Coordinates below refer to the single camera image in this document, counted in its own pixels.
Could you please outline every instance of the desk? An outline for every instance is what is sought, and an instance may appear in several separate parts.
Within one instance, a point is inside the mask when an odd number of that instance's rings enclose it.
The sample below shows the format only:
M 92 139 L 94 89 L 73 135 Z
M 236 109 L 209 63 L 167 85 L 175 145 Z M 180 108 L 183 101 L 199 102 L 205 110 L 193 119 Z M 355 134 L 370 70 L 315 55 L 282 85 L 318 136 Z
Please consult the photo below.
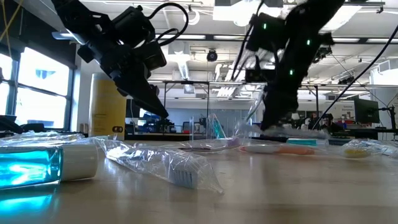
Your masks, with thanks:
M 398 161 L 387 156 L 373 164 L 239 151 L 207 157 L 224 195 L 134 173 L 101 153 L 93 180 L 62 183 L 47 205 L 13 210 L 26 200 L 0 201 L 0 223 L 398 222 Z

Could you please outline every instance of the security camera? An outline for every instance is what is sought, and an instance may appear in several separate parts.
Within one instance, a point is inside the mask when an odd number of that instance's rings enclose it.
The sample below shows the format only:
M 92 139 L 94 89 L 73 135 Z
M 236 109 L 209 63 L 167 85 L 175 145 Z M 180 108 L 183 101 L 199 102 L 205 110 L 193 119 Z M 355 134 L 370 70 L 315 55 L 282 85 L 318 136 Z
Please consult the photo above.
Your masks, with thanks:
M 217 53 L 216 50 L 210 49 L 209 53 L 207 54 L 207 61 L 208 62 L 215 62 L 217 61 Z

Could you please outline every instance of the person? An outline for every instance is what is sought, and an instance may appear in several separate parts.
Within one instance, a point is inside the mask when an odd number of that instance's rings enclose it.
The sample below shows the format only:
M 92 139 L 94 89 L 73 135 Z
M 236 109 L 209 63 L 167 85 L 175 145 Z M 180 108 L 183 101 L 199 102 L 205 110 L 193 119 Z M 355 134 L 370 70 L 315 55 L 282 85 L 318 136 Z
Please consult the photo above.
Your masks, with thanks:
M 312 130 L 314 124 L 317 122 L 318 115 L 316 113 L 311 114 L 311 118 L 308 121 L 308 130 Z
M 343 131 L 343 127 L 333 122 L 333 115 L 326 114 L 323 117 L 323 125 L 321 126 L 321 130 L 327 130 L 329 133 L 337 133 L 339 131 Z

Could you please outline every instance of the toothbrush head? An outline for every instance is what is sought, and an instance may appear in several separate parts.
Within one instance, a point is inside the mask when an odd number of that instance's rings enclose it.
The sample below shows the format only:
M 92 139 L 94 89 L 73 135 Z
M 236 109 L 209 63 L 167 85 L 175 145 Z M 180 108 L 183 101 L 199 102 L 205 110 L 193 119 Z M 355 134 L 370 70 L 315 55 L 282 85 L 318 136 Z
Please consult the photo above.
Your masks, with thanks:
M 198 185 L 198 174 L 181 169 L 169 170 L 169 181 L 175 185 L 196 189 Z

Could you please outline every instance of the plastic wrap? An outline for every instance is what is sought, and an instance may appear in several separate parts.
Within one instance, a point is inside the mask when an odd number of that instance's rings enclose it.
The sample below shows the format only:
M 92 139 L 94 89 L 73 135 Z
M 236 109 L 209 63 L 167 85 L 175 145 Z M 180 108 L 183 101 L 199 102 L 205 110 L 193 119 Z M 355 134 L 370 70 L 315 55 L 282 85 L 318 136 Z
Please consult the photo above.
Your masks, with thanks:
M 175 185 L 223 192 L 211 164 L 203 156 L 168 147 L 134 147 L 96 138 L 106 157 L 135 172 L 152 174 Z
M 300 130 L 289 128 L 270 128 L 261 131 L 258 126 L 251 126 L 245 123 L 240 123 L 237 135 L 249 136 L 250 133 L 259 133 L 269 137 L 287 137 L 287 138 L 314 138 L 314 139 L 329 139 L 330 135 L 323 131 Z
M 164 147 L 167 147 L 168 149 L 183 150 L 184 152 L 212 153 L 221 152 L 226 149 L 234 149 L 240 145 L 240 138 L 226 138 L 176 142 L 174 144 L 164 145 Z
M 251 105 L 248 116 L 244 120 L 246 124 L 249 122 L 250 118 L 253 116 L 253 114 L 257 111 L 258 107 L 261 105 L 263 98 L 264 98 L 264 90 L 261 90 L 257 99 Z
M 394 141 L 354 139 L 341 147 L 342 153 L 350 157 L 369 157 L 385 154 L 398 158 L 398 143 Z
M 327 155 L 347 159 L 364 159 L 368 157 L 388 155 L 398 158 L 398 143 L 377 140 L 355 139 L 343 146 L 330 146 L 327 140 L 319 145 L 288 144 L 272 141 L 247 139 L 239 147 L 241 151 L 263 154 L 295 154 L 301 156 Z
M 83 139 L 82 134 L 60 134 L 55 131 L 47 133 L 24 133 L 0 139 L 0 146 L 51 146 L 68 144 Z

